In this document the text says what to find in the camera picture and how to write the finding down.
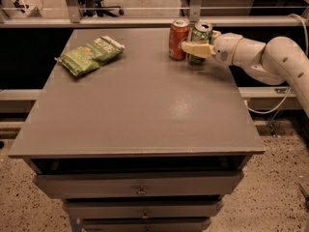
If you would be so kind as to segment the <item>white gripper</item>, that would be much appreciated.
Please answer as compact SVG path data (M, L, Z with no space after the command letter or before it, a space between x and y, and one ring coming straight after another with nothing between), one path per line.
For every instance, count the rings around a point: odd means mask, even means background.
M182 42L184 52L199 58L213 58L218 63L232 65L234 53L238 43L243 39L242 35L234 33L221 34L220 31L212 30L211 44Z

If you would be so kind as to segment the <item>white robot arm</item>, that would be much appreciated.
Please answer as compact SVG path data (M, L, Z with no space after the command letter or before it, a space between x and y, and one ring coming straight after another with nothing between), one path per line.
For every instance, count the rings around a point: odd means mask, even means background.
M222 65L240 67L250 77L268 85L286 81L309 116L309 59L292 39L275 37L262 43L216 31L209 42L182 42L181 48L199 58L210 57Z

